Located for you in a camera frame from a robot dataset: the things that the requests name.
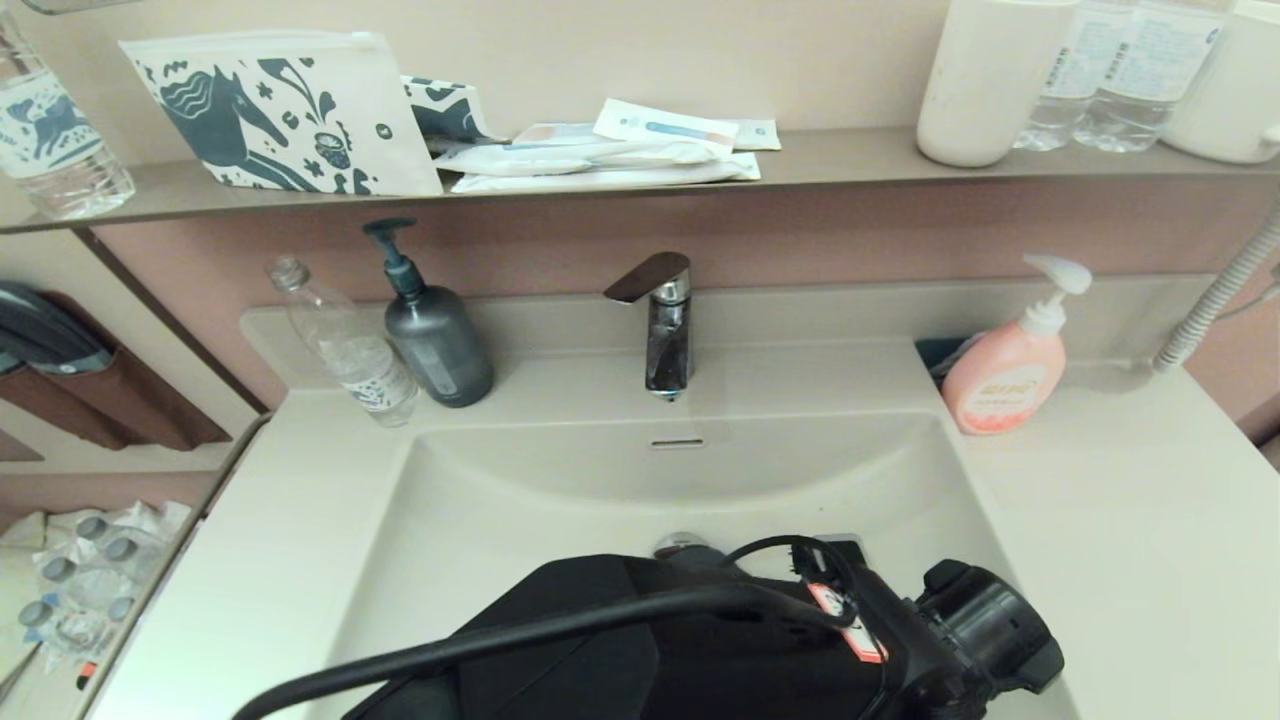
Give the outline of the chrome sink faucet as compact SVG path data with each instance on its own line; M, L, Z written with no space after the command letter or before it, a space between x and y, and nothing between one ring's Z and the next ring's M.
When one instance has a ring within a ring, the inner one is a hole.
M668 404L676 402L692 375L690 259L681 252L655 252L603 295L617 304L648 301L645 389Z

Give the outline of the beige sink basin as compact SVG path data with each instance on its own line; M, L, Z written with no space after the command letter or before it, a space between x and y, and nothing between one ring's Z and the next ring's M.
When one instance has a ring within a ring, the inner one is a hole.
M439 641L534 569L639 557L676 532L730 552L769 536L855 536L897 597L955 559L1015 585L1065 673L989 720L1078 720L1079 652L1015 570L942 421L924 411L664 416L428 430L399 468L335 639L317 667Z

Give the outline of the long white sachet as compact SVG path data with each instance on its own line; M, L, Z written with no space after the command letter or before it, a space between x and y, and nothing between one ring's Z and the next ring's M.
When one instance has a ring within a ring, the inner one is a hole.
M499 177L465 174L453 193L541 193L559 191L635 190L648 187L759 181L754 152L737 152L718 161L627 169L594 169L563 176Z
M722 156L700 143L595 142L577 145L453 142L434 159L435 167L461 174L494 177L563 176L602 168L682 167L718 161Z

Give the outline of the dark grey pump bottle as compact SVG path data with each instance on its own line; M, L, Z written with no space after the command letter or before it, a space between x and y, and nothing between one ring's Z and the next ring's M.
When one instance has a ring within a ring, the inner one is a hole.
M383 254L384 275L394 292L384 328L430 398L444 407L467 407L492 392L497 372L463 300L429 284L398 249L397 231L415 224L413 218L392 217L362 227Z

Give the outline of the white sachet blue stripe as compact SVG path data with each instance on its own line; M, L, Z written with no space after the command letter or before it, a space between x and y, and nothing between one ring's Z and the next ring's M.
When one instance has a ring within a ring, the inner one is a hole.
M717 158L728 156L736 145L740 124L663 111L618 99L607 99L593 132L625 142L684 142L709 149Z

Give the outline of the pale pink sachet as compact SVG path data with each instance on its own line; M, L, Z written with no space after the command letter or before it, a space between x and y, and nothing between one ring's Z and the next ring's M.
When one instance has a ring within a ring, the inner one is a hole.
M520 132L512 145L575 146L607 143L612 138L598 135L593 123L536 123Z

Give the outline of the clear empty plastic bottle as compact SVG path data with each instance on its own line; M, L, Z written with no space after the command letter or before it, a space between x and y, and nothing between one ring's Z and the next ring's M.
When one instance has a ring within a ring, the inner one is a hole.
M296 334L328 374L376 424L407 425L419 384L384 333L351 299L316 279L298 258L275 258L266 273L284 300Z

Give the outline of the small blue patterned pouch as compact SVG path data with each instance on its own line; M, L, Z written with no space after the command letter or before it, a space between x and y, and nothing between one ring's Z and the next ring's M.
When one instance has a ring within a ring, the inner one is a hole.
M476 87L402 76L406 97L433 158L460 146L508 143L490 128Z

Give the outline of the pink hand soap bottle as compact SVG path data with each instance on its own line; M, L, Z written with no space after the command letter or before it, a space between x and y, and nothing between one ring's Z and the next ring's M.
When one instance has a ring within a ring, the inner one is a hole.
M943 402L965 436L996 436L1021 427L1065 373L1064 302L1091 288L1092 272L1052 255L1027 254L1024 261L1050 281L1052 293L964 345L943 377Z

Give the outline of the white pouch blue horse print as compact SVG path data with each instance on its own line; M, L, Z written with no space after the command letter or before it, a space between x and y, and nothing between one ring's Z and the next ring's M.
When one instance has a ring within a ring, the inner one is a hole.
M444 192L385 37L247 31L120 42L191 152L230 187Z

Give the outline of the smooth white tumbler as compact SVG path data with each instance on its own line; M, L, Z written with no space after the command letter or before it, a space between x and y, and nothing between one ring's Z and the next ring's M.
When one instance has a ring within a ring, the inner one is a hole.
M916 120L932 161L992 167L1041 96L1080 0L950 0Z

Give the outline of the clear water bottle white label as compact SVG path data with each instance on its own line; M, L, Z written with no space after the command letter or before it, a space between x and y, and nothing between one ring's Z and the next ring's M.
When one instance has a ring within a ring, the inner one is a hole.
M1073 131L1106 152L1152 147L1210 59L1236 0L1137 0L1094 99Z
M1101 58L1116 19L1105 0L1082 0L1053 56L1039 101L1014 142L1016 150L1048 152L1065 146L1098 87Z

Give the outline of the brown hair dryer holder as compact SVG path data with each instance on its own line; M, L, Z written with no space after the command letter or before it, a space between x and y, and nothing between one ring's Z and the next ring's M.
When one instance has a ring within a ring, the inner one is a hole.
M114 359L108 369L81 375L46 374L26 364L0 370L0 401L111 451L156 445L189 452L230 438L77 301L31 288L93 331Z

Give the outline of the shrink-wrapped water bottle pack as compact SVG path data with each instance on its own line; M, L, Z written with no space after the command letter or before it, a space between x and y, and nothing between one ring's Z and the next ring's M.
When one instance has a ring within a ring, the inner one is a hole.
M99 664L141 605L192 509L32 512L0 530L0 667L26 650Z

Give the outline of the dark grey hair dryer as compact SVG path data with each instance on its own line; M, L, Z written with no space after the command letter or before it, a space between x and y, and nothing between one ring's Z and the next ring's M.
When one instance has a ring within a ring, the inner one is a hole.
M108 369L114 351L93 331L28 286L0 281L0 370L20 364L52 375Z

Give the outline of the water bottle blue animal label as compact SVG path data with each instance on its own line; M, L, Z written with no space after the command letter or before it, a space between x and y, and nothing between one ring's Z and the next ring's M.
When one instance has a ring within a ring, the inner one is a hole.
M0 0L0 174L55 220L133 197L133 178Z

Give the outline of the ribbed white cup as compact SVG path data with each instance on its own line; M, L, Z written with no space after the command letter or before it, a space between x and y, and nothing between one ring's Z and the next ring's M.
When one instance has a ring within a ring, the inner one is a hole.
M1238 165L1280 159L1280 0L1236 0L1161 142Z

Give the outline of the grey wall shelf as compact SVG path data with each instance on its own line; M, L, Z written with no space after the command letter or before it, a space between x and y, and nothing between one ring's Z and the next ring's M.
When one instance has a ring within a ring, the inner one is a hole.
M1265 178L1280 182L1280 158L1256 165L1234 165L1192 156L1165 145L1135 154L1103 152L1078 145L1052 152L1015 151L992 167L963 169L925 158L916 147L914 129L905 126L785 131L781 138L783 147L780 151L759 155L759 181L607 188L602 191L602 197L681 197L1002 181ZM200 217L338 208L417 208L517 199L517 193L456 193L452 187L457 176L447 173L442 176L445 192L438 196L362 196L230 187L216 182L193 160L136 167L131 174L134 196L97 217L56 220L29 209L24 199L0 201L0 236Z

